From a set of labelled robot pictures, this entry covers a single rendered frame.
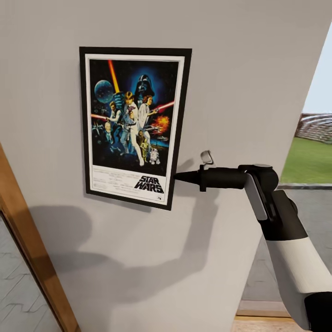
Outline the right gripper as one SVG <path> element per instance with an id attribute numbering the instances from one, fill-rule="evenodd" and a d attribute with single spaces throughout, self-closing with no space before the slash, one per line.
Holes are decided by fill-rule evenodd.
<path id="1" fill-rule="evenodd" d="M 176 180 L 198 184 L 201 192 L 206 192 L 206 188 L 227 189 L 230 181 L 230 173 L 227 167 L 217 167 L 203 169 L 200 165 L 198 171 L 182 172 L 173 175 Z"/>

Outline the poster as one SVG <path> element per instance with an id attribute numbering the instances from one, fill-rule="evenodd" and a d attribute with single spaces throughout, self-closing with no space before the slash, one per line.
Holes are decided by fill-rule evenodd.
<path id="1" fill-rule="evenodd" d="M 171 211 L 191 55 L 79 46 L 86 194 Z"/>

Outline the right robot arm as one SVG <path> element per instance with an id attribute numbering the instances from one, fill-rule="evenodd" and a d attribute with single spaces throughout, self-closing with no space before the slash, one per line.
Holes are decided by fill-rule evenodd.
<path id="1" fill-rule="evenodd" d="M 332 332 L 332 275 L 315 250 L 296 204 L 279 177 L 266 164 L 217 167 L 210 150 L 201 154 L 198 171 L 173 175 L 176 180 L 206 188 L 245 189 L 261 225 L 275 271 L 280 298 L 294 321 L 306 331 Z"/>

